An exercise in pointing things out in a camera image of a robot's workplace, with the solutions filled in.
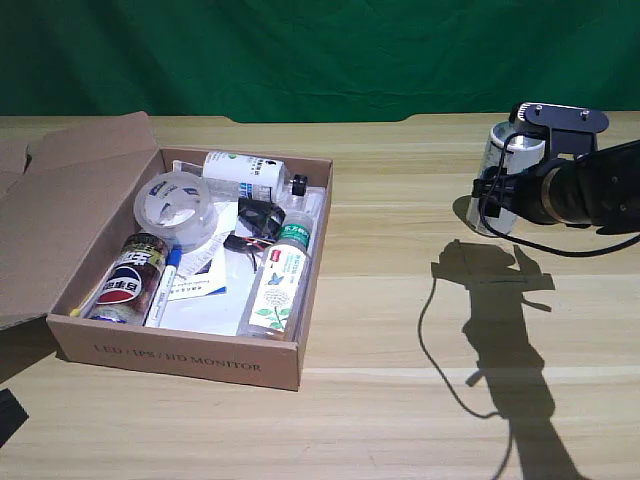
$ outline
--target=green cloth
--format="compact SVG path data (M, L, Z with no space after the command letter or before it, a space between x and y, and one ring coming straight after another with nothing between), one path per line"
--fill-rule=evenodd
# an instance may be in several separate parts
M10 0L0 115L640 110L638 0Z

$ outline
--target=white bottle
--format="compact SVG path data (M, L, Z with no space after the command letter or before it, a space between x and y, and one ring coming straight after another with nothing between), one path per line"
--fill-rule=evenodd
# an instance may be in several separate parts
M274 340L295 337L312 229L313 219L306 213L293 210L287 214L279 240L264 253L237 335Z
M489 131L484 155L480 165L477 178L481 178L487 169L497 167L504 148L506 138L515 133L513 125L509 122L501 122L494 125ZM543 140L518 136L511 140L505 152L503 168L507 174L520 173L538 163L544 155ZM472 198L467 209L467 223L471 228L481 235L494 237L495 235L487 230L480 219L480 199ZM516 223L517 216L504 208L499 209L498 216L485 215L487 223L497 231L509 234Z
M280 160L213 151L207 154L202 177L215 190L238 184L238 196L263 202L280 203L286 194L291 173Z

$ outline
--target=open cardboard box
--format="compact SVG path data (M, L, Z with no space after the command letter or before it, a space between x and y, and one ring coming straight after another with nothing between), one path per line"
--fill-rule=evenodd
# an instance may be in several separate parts
M47 315L70 361L298 389L329 216L330 160L258 154L283 160L310 186L327 189L300 327L283 342L68 316L138 231L138 189L170 171L173 160L202 165L215 147L159 148L149 118L138 112L45 136L28 168L25 149L20 142L0 145L0 329Z

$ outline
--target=tape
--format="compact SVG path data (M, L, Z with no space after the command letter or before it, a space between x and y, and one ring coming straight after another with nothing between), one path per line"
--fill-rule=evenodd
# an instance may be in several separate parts
M183 252L203 245L216 229L217 214L206 182L187 172L156 176L140 189L133 206L145 232Z

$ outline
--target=paper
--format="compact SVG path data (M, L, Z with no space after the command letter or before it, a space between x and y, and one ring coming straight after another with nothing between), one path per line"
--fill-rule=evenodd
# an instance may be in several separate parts
M169 301L225 293L227 291L226 271L224 249L219 248L213 258L195 275L187 278L176 276L169 294Z
M253 285L253 265L246 255L221 249L227 264L224 295L175 300L167 304L161 328L235 335Z
M213 259L216 252L221 249L229 233L236 227L238 203L216 202L214 205L218 213L216 230L204 245L182 256L177 272L182 280L186 280L202 270Z

